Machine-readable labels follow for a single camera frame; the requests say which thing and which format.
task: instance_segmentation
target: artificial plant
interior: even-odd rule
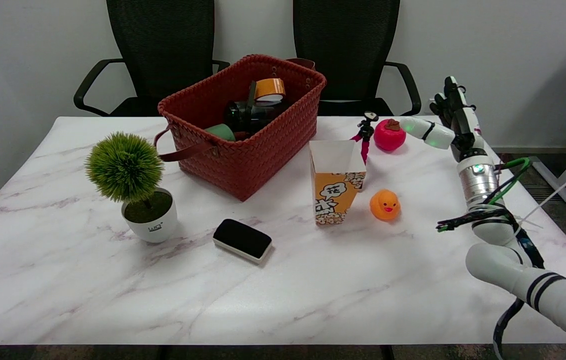
[[[94,146],[85,162],[87,176],[102,196],[112,201],[142,203],[151,199],[163,177],[157,149],[135,134],[115,132]]]

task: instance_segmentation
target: red ball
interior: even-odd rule
[[[392,118],[382,120],[374,129],[374,143],[383,151],[397,150],[405,142],[407,134]]]

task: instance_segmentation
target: basket handle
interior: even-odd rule
[[[303,59],[301,57],[293,57],[292,59],[287,59],[287,61],[300,65],[304,68],[308,68],[310,70],[317,70],[317,64],[309,59]]]
[[[165,133],[169,132],[169,130],[172,129],[172,125],[167,125],[167,127],[165,128],[165,130],[162,130],[161,132],[159,132],[158,134],[156,134],[156,136],[154,137],[154,147],[157,147],[157,143],[159,142],[159,139],[161,139],[162,136],[164,136]],[[198,155],[200,153],[203,153],[205,151],[208,151],[210,149],[214,148],[214,144],[212,144],[211,142],[207,141],[207,140],[203,140],[199,143],[196,143],[192,146],[188,146],[186,148],[184,148],[183,150],[178,150],[175,152],[170,152],[170,153],[164,153],[163,155],[159,155],[159,158],[164,161],[164,162],[180,162],[181,160],[185,160],[185,159],[189,159],[191,157],[194,157],[194,155]]]

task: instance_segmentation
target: mini tripod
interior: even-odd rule
[[[379,121],[379,116],[372,111],[366,111],[364,113],[365,119],[361,121],[357,126],[360,128],[358,130],[358,134],[352,137],[352,141],[361,141],[361,157],[363,158],[363,163],[368,164],[368,151],[370,150],[370,139],[372,139],[372,135],[374,135],[374,127],[372,126],[373,122]]]

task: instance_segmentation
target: floor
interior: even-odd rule
[[[566,154],[539,155],[553,172],[566,168]],[[539,189],[547,183],[530,169],[521,180]],[[545,210],[566,234],[566,204],[553,200]],[[566,345],[504,345],[507,360],[560,360]],[[153,360],[157,346],[0,346],[0,360]],[[394,346],[397,360],[495,360],[491,345]],[[180,346],[171,360],[381,360],[377,346]]]

